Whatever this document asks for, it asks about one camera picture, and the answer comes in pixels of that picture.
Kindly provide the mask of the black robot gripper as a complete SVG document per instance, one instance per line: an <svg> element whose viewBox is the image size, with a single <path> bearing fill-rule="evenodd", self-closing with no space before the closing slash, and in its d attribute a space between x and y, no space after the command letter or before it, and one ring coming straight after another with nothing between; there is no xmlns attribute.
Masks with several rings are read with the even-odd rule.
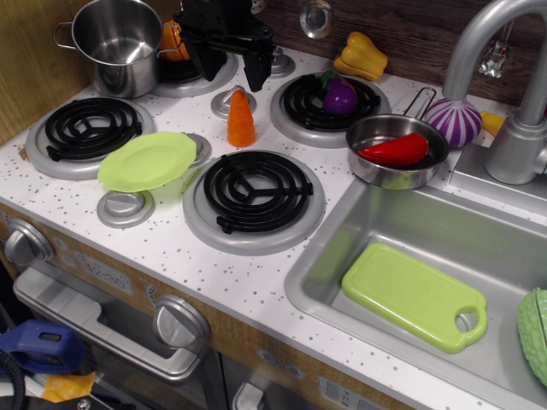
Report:
<svg viewBox="0 0 547 410"><path fill-rule="evenodd" d="M271 75L273 29L253 15L251 6L251 1L194 1L174 13L191 61L207 81L226 64L225 52L243 54L252 92Z"/></svg>

